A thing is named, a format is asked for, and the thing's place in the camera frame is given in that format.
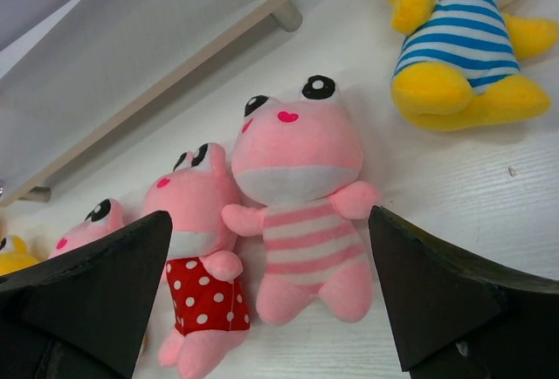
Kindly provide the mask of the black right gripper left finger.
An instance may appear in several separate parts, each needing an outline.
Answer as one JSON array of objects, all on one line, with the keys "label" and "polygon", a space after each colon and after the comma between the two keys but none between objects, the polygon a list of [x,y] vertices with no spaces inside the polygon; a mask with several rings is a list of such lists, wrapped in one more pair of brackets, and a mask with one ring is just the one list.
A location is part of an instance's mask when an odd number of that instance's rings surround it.
[{"label": "black right gripper left finger", "polygon": [[72,252],[1,278],[3,378],[129,378],[172,221],[153,212]]}]

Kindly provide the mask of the pink frog toy orange stripes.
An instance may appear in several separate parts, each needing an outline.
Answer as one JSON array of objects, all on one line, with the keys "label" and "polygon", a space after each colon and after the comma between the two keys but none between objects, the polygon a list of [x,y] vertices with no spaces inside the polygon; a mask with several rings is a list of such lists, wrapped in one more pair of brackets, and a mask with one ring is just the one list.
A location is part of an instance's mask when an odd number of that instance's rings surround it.
[{"label": "pink frog toy orange stripes", "polygon": [[124,226],[123,209],[113,198],[99,202],[80,224],[72,227],[55,244],[48,258],[75,250],[101,239]]}]

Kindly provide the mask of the pink frog toy polka-dot dress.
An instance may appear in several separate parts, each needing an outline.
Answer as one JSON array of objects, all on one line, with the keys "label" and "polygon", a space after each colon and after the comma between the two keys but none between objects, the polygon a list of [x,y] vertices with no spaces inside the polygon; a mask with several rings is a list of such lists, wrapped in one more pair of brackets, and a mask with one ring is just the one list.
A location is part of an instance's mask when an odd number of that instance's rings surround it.
[{"label": "pink frog toy polka-dot dress", "polygon": [[143,201],[142,215],[165,210],[172,219],[162,281],[169,286],[174,326],[158,361],[182,378],[206,377],[249,334],[244,267],[233,250],[237,236],[221,217],[225,205],[239,201],[225,150],[214,142],[181,154]]}]

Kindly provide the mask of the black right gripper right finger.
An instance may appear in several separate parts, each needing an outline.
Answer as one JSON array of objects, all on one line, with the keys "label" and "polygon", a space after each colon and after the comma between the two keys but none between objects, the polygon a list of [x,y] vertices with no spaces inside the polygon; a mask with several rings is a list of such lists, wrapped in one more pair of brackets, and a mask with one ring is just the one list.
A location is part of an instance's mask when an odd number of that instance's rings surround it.
[{"label": "black right gripper right finger", "polygon": [[482,258],[380,206],[369,236],[402,371],[558,376],[557,281]]}]

